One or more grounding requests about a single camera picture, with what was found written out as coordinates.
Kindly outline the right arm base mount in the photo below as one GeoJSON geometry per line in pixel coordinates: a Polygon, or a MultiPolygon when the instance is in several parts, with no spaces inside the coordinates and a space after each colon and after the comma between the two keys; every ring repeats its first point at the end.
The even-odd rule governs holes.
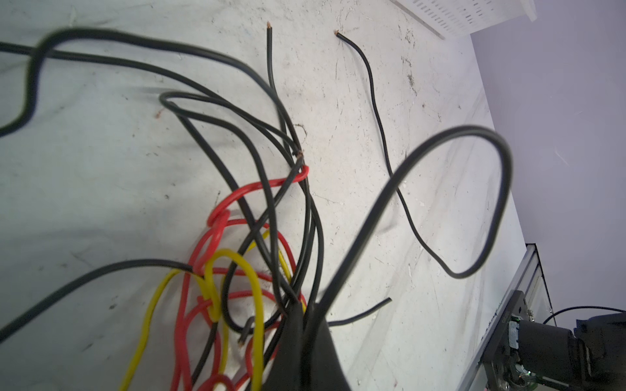
{"type": "Polygon", "coordinates": [[[533,320],[510,323],[514,390],[625,389],[625,313],[579,320],[573,330],[533,320]]]}

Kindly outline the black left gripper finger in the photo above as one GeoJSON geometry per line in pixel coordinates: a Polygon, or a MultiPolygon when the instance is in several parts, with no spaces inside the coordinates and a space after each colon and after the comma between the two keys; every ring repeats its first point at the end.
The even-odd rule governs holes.
{"type": "Polygon", "coordinates": [[[311,348],[303,346],[304,313],[288,308],[286,325],[263,390],[349,390],[329,326],[322,323],[311,348]]]}

